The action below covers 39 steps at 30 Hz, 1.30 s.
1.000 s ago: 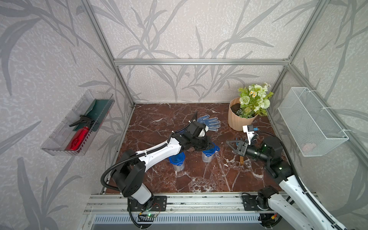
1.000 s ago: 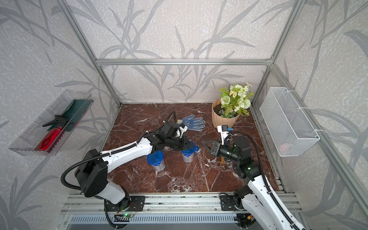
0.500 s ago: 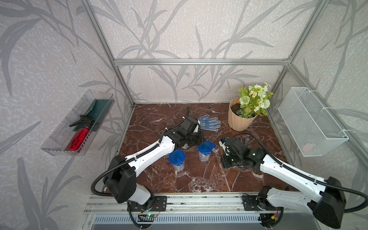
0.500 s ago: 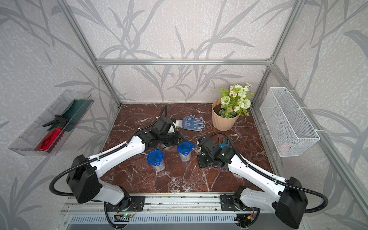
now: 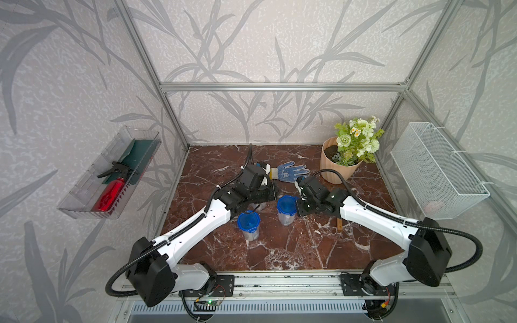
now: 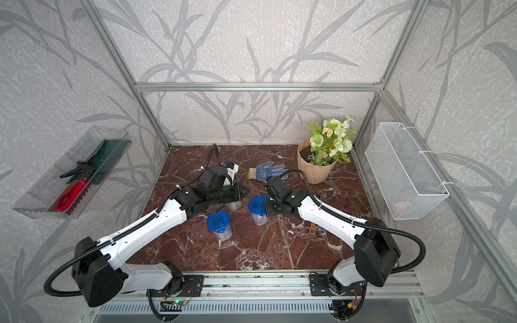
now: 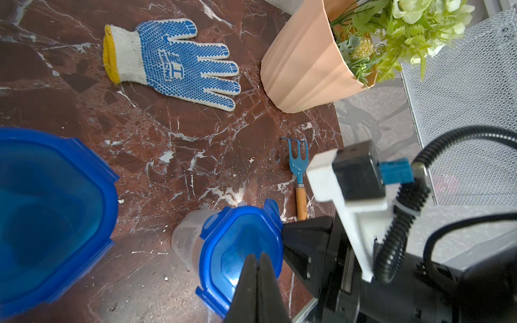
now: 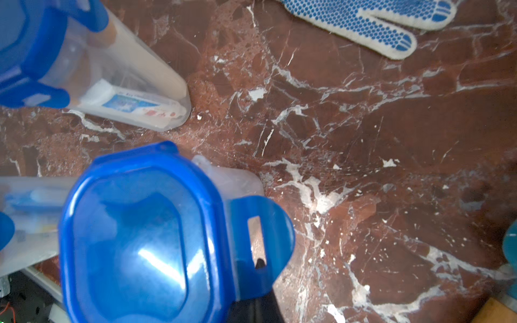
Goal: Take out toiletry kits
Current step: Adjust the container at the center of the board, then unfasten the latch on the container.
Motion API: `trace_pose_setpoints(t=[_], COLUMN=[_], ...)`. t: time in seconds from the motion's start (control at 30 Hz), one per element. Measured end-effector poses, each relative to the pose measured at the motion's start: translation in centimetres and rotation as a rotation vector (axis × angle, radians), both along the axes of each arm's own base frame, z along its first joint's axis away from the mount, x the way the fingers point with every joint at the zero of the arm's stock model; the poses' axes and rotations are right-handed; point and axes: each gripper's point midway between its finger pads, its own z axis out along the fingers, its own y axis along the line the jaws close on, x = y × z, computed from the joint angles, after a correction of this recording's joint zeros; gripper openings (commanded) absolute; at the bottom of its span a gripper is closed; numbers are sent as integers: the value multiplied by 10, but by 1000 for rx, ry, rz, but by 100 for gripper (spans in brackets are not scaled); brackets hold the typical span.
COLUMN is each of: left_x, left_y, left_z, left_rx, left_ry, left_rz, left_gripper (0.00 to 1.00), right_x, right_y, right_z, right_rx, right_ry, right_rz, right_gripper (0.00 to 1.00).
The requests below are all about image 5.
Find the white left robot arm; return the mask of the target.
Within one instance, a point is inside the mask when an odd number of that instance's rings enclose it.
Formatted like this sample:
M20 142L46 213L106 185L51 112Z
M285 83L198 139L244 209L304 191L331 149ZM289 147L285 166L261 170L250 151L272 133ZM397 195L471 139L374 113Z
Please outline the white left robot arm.
M106 283L112 297L139 296L148 307L169 294L211 289L216 273L207 265L182 265L181 259L208 234L245 212L251 204L274 201L280 171L265 162L246 161L229 182L217 186L195 215L169 232L134 243L129 262Z

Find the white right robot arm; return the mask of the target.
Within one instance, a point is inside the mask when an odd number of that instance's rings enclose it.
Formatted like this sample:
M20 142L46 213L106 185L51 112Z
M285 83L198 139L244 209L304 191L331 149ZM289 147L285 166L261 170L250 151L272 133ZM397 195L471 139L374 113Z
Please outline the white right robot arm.
M348 185L329 191L312 175L298 177L295 186L300 194L296 207L301 216L321 213L354 222L388 238L401 248L401 253L371 261L364 269L359 284L369 295L403 281L418 281L437 287L444 274L474 265L483 254L483 245L475 236L441 227L428 217L418 221L383 210L357 198ZM449 266L452 249L447 235L459 236L474 243L472 257L459 265Z

